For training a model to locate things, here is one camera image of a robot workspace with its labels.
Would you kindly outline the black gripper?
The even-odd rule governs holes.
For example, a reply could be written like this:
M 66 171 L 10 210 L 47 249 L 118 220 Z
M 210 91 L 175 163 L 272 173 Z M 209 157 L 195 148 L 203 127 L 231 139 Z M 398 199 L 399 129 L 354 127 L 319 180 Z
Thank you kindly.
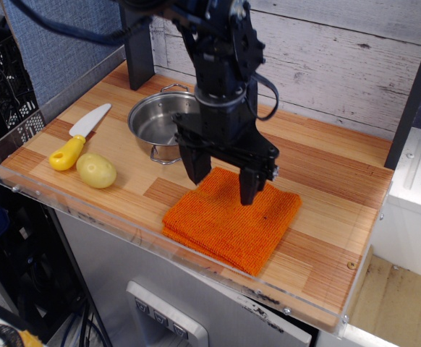
M 198 185 L 211 171 L 211 157 L 241 168 L 240 202 L 251 205 L 266 179 L 278 176 L 279 150 L 259 133 L 256 121 L 258 95 L 245 93 L 220 104 L 196 96 L 197 113 L 176 113 L 179 152 L 190 180 Z

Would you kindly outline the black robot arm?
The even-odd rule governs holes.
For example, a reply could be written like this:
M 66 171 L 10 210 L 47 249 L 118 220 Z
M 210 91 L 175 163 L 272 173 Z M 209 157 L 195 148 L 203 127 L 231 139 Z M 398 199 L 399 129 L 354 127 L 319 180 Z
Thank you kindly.
M 278 174 L 278 148 L 259 133 L 258 86 L 278 90 L 257 73 L 264 64 L 264 43 L 250 19 L 248 1 L 122 1 L 150 19 L 171 21 L 181 33 L 195 69 L 197 113 L 173 115 L 176 139 L 187 175 L 199 184 L 217 158 L 239 168 L 242 205 L 251 205 L 267 180 Z

